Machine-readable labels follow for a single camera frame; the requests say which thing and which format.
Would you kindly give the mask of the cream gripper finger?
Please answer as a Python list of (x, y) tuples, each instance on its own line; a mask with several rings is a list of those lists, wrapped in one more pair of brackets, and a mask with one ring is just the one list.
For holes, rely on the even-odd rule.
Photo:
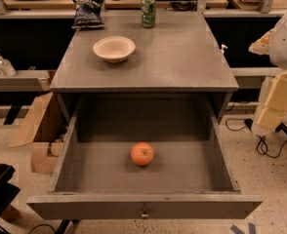
[(256, 55), (268, 55), (270, 49), (270, 41), (271, 41), (271, 33), (272, 30), (269, 30), (265, 33), (261, 38), (259, 38), (256, 42), (252, 43), (248, 49), (248, 51), (252, 54)]
[(261, 86), (259, 105), (253, 117), (252, 133), (266, 136), (287, 116), (287, 71), (267, 76)]

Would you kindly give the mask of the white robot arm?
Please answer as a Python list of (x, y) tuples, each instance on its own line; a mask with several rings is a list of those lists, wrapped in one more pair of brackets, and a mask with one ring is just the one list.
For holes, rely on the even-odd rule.
[(287, 115), (287, 12), (249, 51), (269, 55), (270, 62), (283, 69), (275, 77), (267, 76), (261, 86), (251, 129), (255, 135), (265, 136), (274, 132)]

